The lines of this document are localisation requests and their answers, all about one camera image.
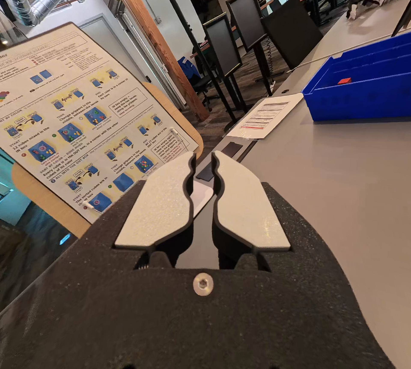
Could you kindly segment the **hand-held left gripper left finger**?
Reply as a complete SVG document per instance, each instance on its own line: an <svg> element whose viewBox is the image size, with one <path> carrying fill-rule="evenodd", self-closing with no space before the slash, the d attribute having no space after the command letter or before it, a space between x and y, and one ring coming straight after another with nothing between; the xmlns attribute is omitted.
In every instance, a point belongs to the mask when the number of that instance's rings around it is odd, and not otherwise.
<svg viewBox="0 0 411 369"><path fill-rule="evenodd" d="M176 264L193 241L193 178L196 154L186 152L148 177L114 247L137 249L149 256L164 252Z"/></svg>

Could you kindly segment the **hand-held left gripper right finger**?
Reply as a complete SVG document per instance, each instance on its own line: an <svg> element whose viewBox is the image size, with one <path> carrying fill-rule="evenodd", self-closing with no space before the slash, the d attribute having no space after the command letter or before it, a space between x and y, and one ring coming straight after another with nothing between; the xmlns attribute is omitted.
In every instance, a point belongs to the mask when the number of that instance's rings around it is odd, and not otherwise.
<svg viewBox="0 0 411 369"><path fill-rule="evenodd" d="M221 151L212 153L212 240L223 264L252 254L289 252L291 244L260 181L248 168Z"/></svg>

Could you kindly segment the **blue plastic bin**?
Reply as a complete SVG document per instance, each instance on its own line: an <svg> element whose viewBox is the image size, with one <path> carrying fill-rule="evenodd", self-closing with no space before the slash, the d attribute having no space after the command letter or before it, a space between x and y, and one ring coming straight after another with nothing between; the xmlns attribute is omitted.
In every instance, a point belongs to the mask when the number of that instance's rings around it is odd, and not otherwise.
<svg viewBox="0 0 411 369"><path fill-rule="evenodd" d="M410 116L411 33L329 57L301 92L313 121Z"/></svg>

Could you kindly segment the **white board stand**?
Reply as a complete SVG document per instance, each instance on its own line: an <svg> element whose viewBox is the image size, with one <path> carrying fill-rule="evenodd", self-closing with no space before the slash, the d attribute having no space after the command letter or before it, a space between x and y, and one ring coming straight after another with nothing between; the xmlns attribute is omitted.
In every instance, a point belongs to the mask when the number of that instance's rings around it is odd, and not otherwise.
<svg viewBox="0 0 411 369"><path fill-rule="evenodd" d="M190 195L193 202L193 218L196 218L213 195L214 191L212 187L197 181L193 181L193 192Z"/></svg>

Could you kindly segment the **laminated printed paper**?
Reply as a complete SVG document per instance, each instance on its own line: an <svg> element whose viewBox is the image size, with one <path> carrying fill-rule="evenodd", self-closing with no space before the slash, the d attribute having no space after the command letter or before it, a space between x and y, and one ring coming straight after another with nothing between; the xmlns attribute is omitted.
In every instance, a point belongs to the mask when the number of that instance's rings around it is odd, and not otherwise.
<svg viewBox="0 0 411 369"><path fill-rule="evenodd" d="M302 93L264 98L226 136L260 140L270 134L303 100Z"/></svg>

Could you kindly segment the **black office chair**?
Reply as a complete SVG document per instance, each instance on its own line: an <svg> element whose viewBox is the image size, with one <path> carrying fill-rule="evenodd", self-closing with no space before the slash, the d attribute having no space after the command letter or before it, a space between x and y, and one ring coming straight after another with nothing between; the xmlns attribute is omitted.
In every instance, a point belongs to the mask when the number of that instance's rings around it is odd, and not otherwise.
<svg viewBox="0 0 411 369"><path fill-rule="evenodd" d="M189 82L198 96L199 94L203 94L204 99L202 104L207 107L209 112L211 112L212 108L210 106L210 100L219 99L219 95L213 95L211 97L207 95L208 85L212 82L210 77L208 75L200 77L197 74L193 74L191 78L189 78Z"/></svg>

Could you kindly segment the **blue jacket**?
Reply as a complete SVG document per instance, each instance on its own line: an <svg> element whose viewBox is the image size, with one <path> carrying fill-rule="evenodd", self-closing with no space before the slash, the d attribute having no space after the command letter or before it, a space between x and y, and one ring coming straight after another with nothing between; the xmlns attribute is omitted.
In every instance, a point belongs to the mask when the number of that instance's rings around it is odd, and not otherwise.
<svg viewBox="0 0 411 369"><path fill-rule="evenodd" d="M196 86L201 81L201 76L196 66L184 56L181 57L177 62L192 87Z"/></svg>

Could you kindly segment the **wooden column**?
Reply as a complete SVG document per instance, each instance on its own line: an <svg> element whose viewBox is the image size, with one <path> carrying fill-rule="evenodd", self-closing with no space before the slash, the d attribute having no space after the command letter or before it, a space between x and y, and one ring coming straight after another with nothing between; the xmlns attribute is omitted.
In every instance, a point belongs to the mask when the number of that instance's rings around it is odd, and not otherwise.
<svg viewBox="0 0 411 369"><path fill-rule="evenodd" d="M177 89L183 96L188 107L195 115L198 121L205 121L209 117L208 110L199 100L196 92L183 73L166 40L159 31L155 21L148 12L142 0L121 0L127 10L132 15L134 21L138 22L156 50L160 60L165 64L168 74Z"/></svg>

